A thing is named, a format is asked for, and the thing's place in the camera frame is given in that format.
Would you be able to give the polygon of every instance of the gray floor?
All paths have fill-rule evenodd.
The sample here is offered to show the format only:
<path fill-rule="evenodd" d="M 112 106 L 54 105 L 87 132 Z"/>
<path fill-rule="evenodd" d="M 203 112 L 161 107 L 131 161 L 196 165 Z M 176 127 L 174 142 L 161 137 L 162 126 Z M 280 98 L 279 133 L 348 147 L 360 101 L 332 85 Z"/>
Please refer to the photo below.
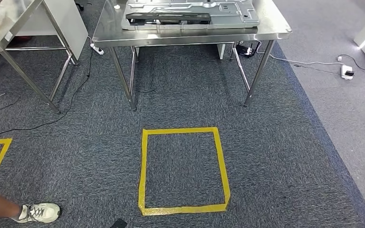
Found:
<path fill-rule="evenodd" d="M 365 67 L 365 55 L 353 42 L 365 25 L 365 0 L 275 0 L 293 28 L 280 41 L 288 59 L 333 62 L 339 54 L 356 58 Z M 300 83 L 365 198 L 365 72 L 355 68 L 352 81 L 339 76 L 293 67 Z M 339 72 L 338 66 L 318 66 Z"/>
<path fill-rule="evenodd" d="M 83 13 L 90 32 L 100 8 L 94 5 Z M 119 51 L 127 69 L 130 49 Z M 215 46 L 143 48 L 136 88 L 154 91 L 137 93 L 139 107 L 133 113 L 105 52 L 102 57 L 93 55 L 91 77 L 61 122 L 0 136 L 13 138 L 0 167 L 1 194 L 16 202 L 57 202 L 63 215 L 51 227 L 110 227 L 117 218 L 131 228 L 365 227 L 363 199 L 352 188 L 353 180 L 344 181 L 347 170 L 335 159 L 330 139 L 285 64 L 268 64 L 251 108 L 243 108 L 245 89 L 239 71 L 234 62 L 218 60 Z M 14 56 L 47 91 L 59 73 L 62 56 L 47 52 L 47 64 L 39 54 Z M 90 54 L 85 49 L 81 64 L 67 72 L 56 97 L 61 110 L 69 107 L 85 80 Z M 278 46 L 273 54 L 282 56 Z M 249 75 L 259 58 L 243 59 Z M 0 131 L 58 118 L 2 58 L 1 93 L 7 95 L 0 96 L 0 107 L 20 100 L 0 111 Z M 141 216 L 137 186 L 142 128 L 198 126 L 220 130 L 231 187 L 228 210 Z M 148 206 L 222 201 L 209 135 L 150 140 Z M 16 224 L 0 220 L 0 227 Z"/>

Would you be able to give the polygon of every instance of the black cable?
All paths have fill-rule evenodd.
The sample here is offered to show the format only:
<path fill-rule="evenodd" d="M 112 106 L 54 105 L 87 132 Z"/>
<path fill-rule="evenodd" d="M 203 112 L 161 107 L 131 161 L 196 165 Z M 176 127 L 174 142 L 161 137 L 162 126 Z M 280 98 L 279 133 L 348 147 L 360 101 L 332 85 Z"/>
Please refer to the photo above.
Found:
<path fill-rule="evenodd" d="M 82 88 L 83 85 L 89 80 L 90 70 L 91 70 L 91 66 L 92 66 L 92 56 L 93 56 L 93 50 L 92 50 L 91 55 L 90 55 L 89 73 L 88 73 L 88 75 L 86 77 L 86 80 L 77 88 L 76 92 L 72 95 L 72 99 L 70 100 L 70 106 L 69 106 L 69 108 L 67 109 L 67 111 L 65 112 L 65 114 L 63 116 L 61 116 L 57 120 L 54 120 L 54 121 L 51 121 L 51 122 L 48 122 L 48 123 L 43 123 L 43 124 L 38 125 L 36 127 L 32 127 L 32 128 L 20 128 L 20 129 L 14 128 L 14 129 L 10 129 L 10 130 L 4 131 L 4 132 L 0 132 L 0 134 L 12 132 L 12 131 L 30 131 L 30 130 L 35 130 L 35 129 L 39 128 L 39 127 L 42 127 L 42 126 L 45 126 L 45 125 L 50 125 L 50 124 L 53 124 L 53 123 L 56 123 L 56 122 L 62 120 L 68 114 L 68 112 L 71 110 L 72 104 L 73 104 L 73 99 L 75 98 L 75 95 L 79 92 L 80 88 Z"/>
<path fill-rule="evenodd" d="M 5 108 L 7 108 L 7 107 L 10 107 L 10 106 L 12 106 L 12 105 L 16 104 L 16 103 L 19 101 L 19 99 L 20 99 L 20 97 L 18 97 L 18 98 L 17 98 L 17 100 L 16 100 L 15 102 L 13 102 L 13 103 L 11 103 L 11 104 L 8 104 L 7 106 L 5 106 L 5 107 L 3 107 L 3 108 L 0 108 L 0 110 L 3 110 L 3 109 L 5 109 Z"/>
<path fill-rule="evenodd" d="M 141 90 L 136 89 L 135 91 L 137 91 L 138 93 L 147 94 L 147 93 L 151 93 L 151 92 L 156 91 L 156 89 L 151 89 L 151 90 L 146 90 L 146 91 L 141 91 Z"/>
<path fill-rule="evenodd" d="M 317 71 L 322 71 L 322 72 L 326 72 L 326 73 L 330 73 L 330 74 L 334 74 L 334 75 L 341 75 L 340 73 L 335 73 L 332 71 L 328 71 L 328 70 L 320 70 L 314 67 L 309 67 L 309 66 L 303 66 L 303 65 L 299 65 L 299 64 L 295 64 L 295 63 L 290 63 L 292 65 L 294 65 L 295 67 L 303 67 L 303 68 L 308 68 L 308 69 L 313 69 L 313 70 L 317 70 Z"/>
<path fill-rule="evenodd" d="M 349 56 L 349 55 L 347 55 L 347 54 L 341 54 L 341 55 L 339 55 L 339 56 L 346 56 L 346 57 L 351 58 L 351 59 L 355 62 L 356 66 L 357 66 L 358 68 L 360 68 L 361 70 L 364 70 L 364 71 L 365 71 L 365 69 L 364 69 L 364 68 L 360 67 L 360 66 L 359 66 L 359 64 L 357 64 L 356 60 L 355 60 L 352 56 Z"/>

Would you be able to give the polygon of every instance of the foot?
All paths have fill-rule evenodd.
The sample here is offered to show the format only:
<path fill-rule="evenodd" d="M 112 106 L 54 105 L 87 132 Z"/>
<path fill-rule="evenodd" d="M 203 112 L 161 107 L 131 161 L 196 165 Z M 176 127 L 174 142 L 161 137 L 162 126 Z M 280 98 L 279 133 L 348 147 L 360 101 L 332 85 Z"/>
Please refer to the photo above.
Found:
<path fill-rule="evenodd" d="M 49 223 L 57 220 L 61 209 L 54 203 L 41 203 L 34 205 L 23 205 L 19 219 L 13 219 L 18 223 L 44 222 Z"/>

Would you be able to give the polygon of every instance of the power strip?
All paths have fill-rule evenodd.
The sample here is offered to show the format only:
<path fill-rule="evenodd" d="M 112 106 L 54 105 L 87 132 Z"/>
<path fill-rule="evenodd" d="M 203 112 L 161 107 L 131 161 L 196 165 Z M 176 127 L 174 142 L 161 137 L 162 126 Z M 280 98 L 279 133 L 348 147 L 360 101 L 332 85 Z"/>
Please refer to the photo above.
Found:
<path fill-rule="evenodd" d="M 341 77 L 345 80 L 352 80 L 353 75 L 355 75 L 353 68 L 351 66 L 342 65 Z"/>
<path fill-rule="evenodd" d="M 104 51 L 101 48 L 96 47 L 93 43 L 90 44 L 91 48 L 93 48 L 94 51 L 96 51 L 99 55 L 104 55 Z"/>

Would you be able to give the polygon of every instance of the metal table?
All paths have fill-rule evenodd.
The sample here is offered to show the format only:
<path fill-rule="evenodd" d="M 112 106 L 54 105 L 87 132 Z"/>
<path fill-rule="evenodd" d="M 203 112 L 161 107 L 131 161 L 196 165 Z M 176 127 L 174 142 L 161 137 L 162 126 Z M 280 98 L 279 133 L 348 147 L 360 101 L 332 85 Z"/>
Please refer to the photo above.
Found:
<path fill-rule="evenodd" d="M 41 5 L 45 12 L 47 13 L 48 18 L 50 19 L 53 27 L 55 28 L 58 38 L 63 44 L 62 47 L 20 47 L 20 48 L 7 48 L 8 44 L 15 35 L 20 31 L 23 25 L 27 22 L 36 8 Z M 31 0 L 30 4 L 26 6 L 25 10 L 19 15 L 18 18 L 9 18 L 5 17 L 2 24 L 0 25 L 0 54 L 12 65 L 12 67 L 20 74 L 20 76 L 28 83 L 28 85 L 56 112 L 59 113 L 58 108 L 52 103 L 54 99 L 55 93 L 59 87 L 59 84 L 62 80 L 62 77 L 66 71 L 66 68 L 70 61 L 74 65 L 77 65 L 77 60 L 69 47 L 61 29 L 59 28 L 57 22 L 55 21 L 53 15 L 49 11 L 47 5 L 44 0 Z M 62 67 L 62 71 L 56 81 L 54 88 L 52 89 L 51 95 L 48 98 L 44 92 L 34 83 L 34 81 L 24 72 L 24 70 L 18 65 L 15 59 L 8 53 L 8 51 L 33 51 L 33 50 L 65 50 L 67 52 L 68 58 L 65 61 L 64 66 Z"/>
<path fill-rule="evenodd" d="M 115 68 L 125 90 L 126 97 L 132 110 L 136 110 L 133 96 L 134 68 L 138 57 L 138 47 L 172 46 L 194 44 L 227 44 L 231 43 L 230 59 L 233 54 L 237 60 L 248 95 L 244 102 L 248 106 L 254 89 L 257 86 L 261 72 L 268 60 L 275 40 L 288 39 L 292 29 L 282 16 L 272 0 L 253 0 L 254 8 L 260 19 L 260 25 L 254 28 L 235 29 L 199 29 L 199 30 L 123 30 L 121 20 L 125 10 L 126 0 L 106 0 L 99 18 L 93 42 L 97 47 L 110 47 Z M 268 44 L 254 80 L 249 85 L 236 50 L 239 41 L 268 40 Z M 133 57 L 131 65 L 130 84 L 126 82 L 115 47 L 131 46 Z"/>

